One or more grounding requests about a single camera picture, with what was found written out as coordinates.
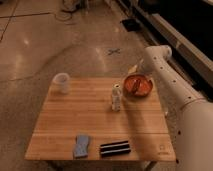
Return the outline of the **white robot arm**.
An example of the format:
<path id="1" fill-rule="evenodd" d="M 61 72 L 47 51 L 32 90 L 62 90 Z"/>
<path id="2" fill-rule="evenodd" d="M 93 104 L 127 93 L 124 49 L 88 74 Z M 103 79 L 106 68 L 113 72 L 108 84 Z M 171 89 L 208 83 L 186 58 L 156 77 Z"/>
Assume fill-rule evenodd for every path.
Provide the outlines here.
<path id="1" fill-rule="evenodd" d="M 213 102 L 208 101 L 169 64 L 168 45 L 144 49 L 139 68 L 155 73 L 176 100 L 178 116 L 176 171 L 213 171 Z"/>

